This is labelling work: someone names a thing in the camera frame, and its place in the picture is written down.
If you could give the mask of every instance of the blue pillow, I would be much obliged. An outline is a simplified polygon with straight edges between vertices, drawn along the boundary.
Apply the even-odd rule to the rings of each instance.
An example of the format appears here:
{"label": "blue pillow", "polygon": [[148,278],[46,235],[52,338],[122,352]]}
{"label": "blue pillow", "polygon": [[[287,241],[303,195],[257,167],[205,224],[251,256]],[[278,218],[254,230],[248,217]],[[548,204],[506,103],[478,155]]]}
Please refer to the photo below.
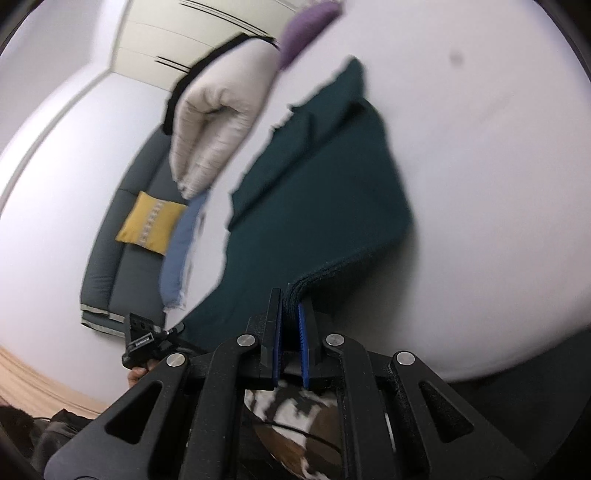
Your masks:
{"label": "blue pillow", "polygon": [[160,270],[160,296],[165,309],[181,306],[183,302],[183,277],[187,254],[193,241],[197,218],[207,199],[208,191],[197,195],[178,220]]}

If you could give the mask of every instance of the bed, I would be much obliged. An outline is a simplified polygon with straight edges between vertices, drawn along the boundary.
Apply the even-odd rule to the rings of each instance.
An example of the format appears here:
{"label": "bed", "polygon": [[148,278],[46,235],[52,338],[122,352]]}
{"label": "bed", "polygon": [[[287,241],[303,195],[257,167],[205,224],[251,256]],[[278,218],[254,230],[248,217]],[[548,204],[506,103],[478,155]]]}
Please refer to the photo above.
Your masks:
{"label": "bed", "polygon": [[277,79],[214,183],[180,321],[219,282],[230,194],[288,105],[346,59],[366,69],[411,205],[401,249],[337,315],[367,349],[408,349],[448,381],[511,367],[589,325],[591,83],[531,0],[351,0]]}

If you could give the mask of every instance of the white cabinet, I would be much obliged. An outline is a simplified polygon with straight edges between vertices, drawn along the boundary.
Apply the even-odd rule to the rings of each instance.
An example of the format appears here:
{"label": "white cabinet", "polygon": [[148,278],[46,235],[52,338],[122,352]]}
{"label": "white cabinet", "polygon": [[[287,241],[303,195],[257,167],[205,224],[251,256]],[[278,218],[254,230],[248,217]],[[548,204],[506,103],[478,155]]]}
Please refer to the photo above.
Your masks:
{"label": "white cabinet", "polygon": [[171,90],[198,59],[239,33],[281,35],[297,0],[132,0],[113,70]]}

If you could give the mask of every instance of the yellow pillow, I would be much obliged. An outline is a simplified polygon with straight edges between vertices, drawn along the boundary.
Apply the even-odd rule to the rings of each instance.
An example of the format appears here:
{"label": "yellow pillow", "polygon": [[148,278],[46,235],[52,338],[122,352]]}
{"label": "yellow pillow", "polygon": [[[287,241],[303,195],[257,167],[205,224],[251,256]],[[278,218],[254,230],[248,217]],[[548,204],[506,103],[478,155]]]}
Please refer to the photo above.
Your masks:
{"label": "yellow pillow", "polygon": [[140,192],[115,239],[164,255],[174,226],[185,208],[186,205],[158,200]]}

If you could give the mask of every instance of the dark green cloth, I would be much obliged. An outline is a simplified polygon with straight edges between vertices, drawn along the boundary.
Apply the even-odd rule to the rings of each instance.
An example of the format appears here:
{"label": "dark green cloth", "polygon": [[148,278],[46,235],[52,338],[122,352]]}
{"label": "dark green cloth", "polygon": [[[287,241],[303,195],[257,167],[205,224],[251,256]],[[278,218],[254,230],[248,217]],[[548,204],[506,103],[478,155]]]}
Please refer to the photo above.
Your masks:
{"label": "dark green cloth", "polygon": [[357,59],[292,110],[233,194],[219,286],[184,319],[185,338],[202,348],[244,332],[273,287],[287,318],[308,292],[334,311],[411,222]]}

